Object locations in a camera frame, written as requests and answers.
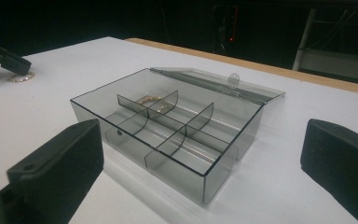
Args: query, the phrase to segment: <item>open box lid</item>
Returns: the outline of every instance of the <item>open box lid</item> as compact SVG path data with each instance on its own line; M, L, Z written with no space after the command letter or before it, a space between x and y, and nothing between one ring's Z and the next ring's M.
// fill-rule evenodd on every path
M150 68L150 71L211 91L218 91L234 97L242 97L262 105L266 105L269 101L285 94L284 91L277 91L268 87L240 81L240 76L235 73L231 74L230 77L223 77L193 68L173 67L155 67Z

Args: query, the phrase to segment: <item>transparent plastic box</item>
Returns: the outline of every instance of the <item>transparent plastic box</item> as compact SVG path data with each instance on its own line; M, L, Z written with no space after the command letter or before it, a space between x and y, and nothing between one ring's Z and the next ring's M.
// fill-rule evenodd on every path
M145 69L71 100L103 141L196 203L208 203L253 142L275 91L185 68Z

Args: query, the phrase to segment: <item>wooden table edge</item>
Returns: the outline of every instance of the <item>wooden table edge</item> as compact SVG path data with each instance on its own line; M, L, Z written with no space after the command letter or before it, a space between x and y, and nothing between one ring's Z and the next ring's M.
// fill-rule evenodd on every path
M172 45L162 44L159 42L154 42L150 40L144 40L140 38L128 38L126 41L129 41L131 43L141 44L148 47L153 47L157 49L166 49L170 51L175 51L179 53L184 53L192 56L198 56L201 58L211 59L222 63L230 63L233 65L246 67L262 72L271 73L274 75L282 76L282 77L289 77L301 81L307 81L314 84L319 84L327 87L332 87L344 91L353 91L358 93L358 84L351 83L347 81L332 79L329 77L319 77L307 73L301 73L293 70L288 70L284 68L274 67L270 65L265 65L262 63L252 63L248 61L244 61L241 59L235 59L235 58L229 58L227 56L212 54L204 51L194 50L194 49L185 49L181 47L176 47Z

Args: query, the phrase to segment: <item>dark background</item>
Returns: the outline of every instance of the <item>dark background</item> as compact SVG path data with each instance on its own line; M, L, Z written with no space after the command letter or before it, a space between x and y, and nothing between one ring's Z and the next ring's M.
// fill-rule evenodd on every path
M138 37L291 69L312 7L322 22L309 43L358 54L356 25L339 25L324 38L345 10L356 11L347 23L358 23L358 1L345 0L0 0L0 45L25 56L105 36Z

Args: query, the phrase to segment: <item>white table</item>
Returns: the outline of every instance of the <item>white table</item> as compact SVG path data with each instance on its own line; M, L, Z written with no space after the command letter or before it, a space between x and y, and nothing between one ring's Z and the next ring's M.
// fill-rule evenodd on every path
M148 67L193 67L286 91L211 202L192 203L103 145L105 165L72 223L357 223L300 169L309 119L358 132L358 93L111 37L25 57L35 78L0 68L0 189L6 170L77 122L69 100Z

